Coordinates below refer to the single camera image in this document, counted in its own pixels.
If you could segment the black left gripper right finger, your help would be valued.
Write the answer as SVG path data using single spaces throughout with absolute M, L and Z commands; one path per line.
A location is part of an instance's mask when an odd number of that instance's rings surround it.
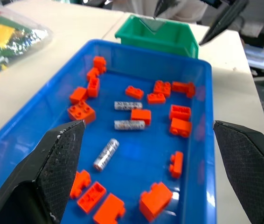
M 216 140 L 228 180 L 251 224 L 264 224 L 264 134 L 216 120 Z

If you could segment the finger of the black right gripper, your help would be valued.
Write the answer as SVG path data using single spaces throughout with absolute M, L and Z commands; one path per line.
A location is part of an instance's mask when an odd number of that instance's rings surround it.
M 174 7 L 175 5 L 177 5 L 177 0 L 158 0 L 153 14 L 153 18 L 158 17 L 170 7 Z
M 208 31 L 199 42 L 199 45 L 204 45 L 223 31 L 225 31 L 234 20 L 241 14 L 241 12 L 247 7 L 249 0 L 201 0 L 207 3 L 213 8 L 218 8 L 222 4 L 226 4 L 226 7 L 218 14 L 213 24 L 209 27 Z

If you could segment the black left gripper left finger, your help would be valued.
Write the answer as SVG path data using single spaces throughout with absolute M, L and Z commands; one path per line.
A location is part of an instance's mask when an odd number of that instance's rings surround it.
M 84 120 L 78 120 L 45 133 L 0 188 L 0 224 L 60 224 L 84 131 Z

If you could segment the green plastic bin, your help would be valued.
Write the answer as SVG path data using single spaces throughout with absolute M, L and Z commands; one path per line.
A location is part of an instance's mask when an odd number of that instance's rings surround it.
M 198 58 L 198 43 L 185 23 L 130 15 L 115 38 L 125 45 Z

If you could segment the plastic bag of bricks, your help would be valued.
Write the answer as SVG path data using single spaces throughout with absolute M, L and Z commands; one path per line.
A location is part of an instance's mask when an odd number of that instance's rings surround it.
M 41 50 L 52 35 L 46 26 L 0 6 L 0 72 Z

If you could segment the person in white clothing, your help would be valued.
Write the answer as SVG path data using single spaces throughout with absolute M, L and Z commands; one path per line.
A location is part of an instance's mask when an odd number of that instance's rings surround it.
M 153 16 L 158 0 L 113 0 L 112 10 Z M 162 19 L 196 23 L 200 21 L 208 5 L 200 0 L 178 0 L 178 5 L 160 15 Z

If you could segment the orange building block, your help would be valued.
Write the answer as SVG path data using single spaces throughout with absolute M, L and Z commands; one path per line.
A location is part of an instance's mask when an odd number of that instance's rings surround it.
M 182 174 L 183 156 L 183 152 L 176 151 L 170 157 L 169 172 L 175 179 L 179 179 Z
M 86 124 L 90 124 L 96 119 L 96 112 L 85 101 L 70 106 L 67 112 L 72 121 L 84 120 Z
M 171 121 L 170 133 L 183 138 L 188 138 L 192 131 L 192 123 L 181 119 L 173 118 Z
M 150 191 L 140 195 L 139 210 L 148 222 L 152 222 L 167 207 L 172 196 L 172 191 L 163 182 L 153 183 Z
M 170 82 L 163 82 L 161 80 L 157 80 L 155 82 L 153 93 L 158 94 L 162 93 L 166 98 L 170 97 L 171 95 L 171 83 Z
M 91 183 L 90 174 L 86 170 L 82 170 L 81 172 L 76 172 L 76 176 L 72 185 L 72 189 L 70 192 L 70 198 L 75 199 L 78 198 L 82 190 L 88 187 Z
M 110 193 L 93 216 L 95 224 L 118 224 L 125 214 L 125 203 Z
M 171 105 L 169 119 L 177 118 L 184 121 L 189 121 L 191 117 L 191 108 L 181 105 Z
M 92 77 L 89 80 L 88 86 L 87 86 L 87 92 L 88 96 L 92 98 L 96 98 L 99 95 L 99 89 L 100 89 L 100 80 L 97 77 Z
M 102 56 L 96 56 L 93 59 L 93 66 L 98 69 L 99 74 L 106 72 L 106 60 Z
M 91 78 L 98 77 L 100 75 L 99 70 L 95 67 L 93 67 L 88 73 L 87 73 L 87 81 L 90 81 Z
M 172 91 L 185 93 L 188 98 L 192 98 L 195 95 L 195 85 L 192 82 L 172 82 Z
M 150 105 L 164 104 L 166 102 L 166 98 L 162 93 L 150 93 L 147 95 L 147 102 Z
M 105 196 L 106 188 L 99 182 L 94 182 L 92 186 L 78 199 L 78 207 L 89 214 L 99 201 Z
M 144 92 L 139 89 L 139 88 L 135 88 L 131 85 L 129 85 L 126 90 L 125 90 L 125 94 L 129 97 L 141 100 L 144 96 Z
M 149 126 L 152 120 L 152 113 L 147 109 L 132 109 L 131 120 L 142 120 L 146 126 Z
M 69 97 L 72 105 L 78 104 L 80 101 L 88 99 L 87 89 L 84 87 L 77 87 Z

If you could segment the silver printed AA battery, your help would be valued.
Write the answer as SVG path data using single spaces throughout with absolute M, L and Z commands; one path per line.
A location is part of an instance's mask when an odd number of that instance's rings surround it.
M 130 130 L 144 130 L 146 124 L 143 120 L 115 120 L 115 130 L 130 131 Z
M 104 168 L 106 167 L 118 147 L 119 142 L 116 139 L 111 138 L 110 141 L 103 148 L 99 156 L 95 159 L 93 167 L 100 172 L 104 170 Z
M 119 111 L 131 111 L 133 109 L 142 109 L 143 105 L 141 102 L 126 102 L 126 101 L 115 101 L 114 109 Z

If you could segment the black and white shoe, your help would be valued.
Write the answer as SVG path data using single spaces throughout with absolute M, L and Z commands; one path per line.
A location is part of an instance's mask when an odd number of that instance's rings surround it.
M 250 68 L 254 82 L 264 82 L 264 70 L 251 67 Z

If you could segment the blue plastic tray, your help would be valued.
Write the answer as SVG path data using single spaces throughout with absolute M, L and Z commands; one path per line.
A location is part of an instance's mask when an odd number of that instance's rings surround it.
M 107 71 L 100 76 L 100 90 L 88 105 L 96 119 L 83 134 L 76 171 L 86 170 L 93 182 L 102 184 L 125 203 L 118 224 L 216 224 L 215 157 L 212 69 L 206 61 L 126 46 L 102 40 L 86 43 L 28 103 L 0 130 L 0 188 L 14 168 L 38 145 L 44 134 L 70 121 L 70 94 L 86 87 L 86 74 L 93 59 L 102 56 Z M 144 109 L 152 113 L 143 131 L 117 131 L 115 120 L 128 120 L 130 112 L 114 109 L 115 101 L 131 101 L 125 89 L 131 85 L 145 94 L 157 80 L 192 82 L 195 95 L 173 92 L 164 104 Z M 170 133 L 171 105 L 191 108 L 192 131 L 188 138 Z M 119 147 L 104 168 L 93 167 L 95 159 L 111 138 Z M 183 152 L 182 174 L 169 172 L 170 157 Z M 153 183 L 163 182 L 173 193 L 170 203 L 152 222 L 139 210 L 140 195 Z

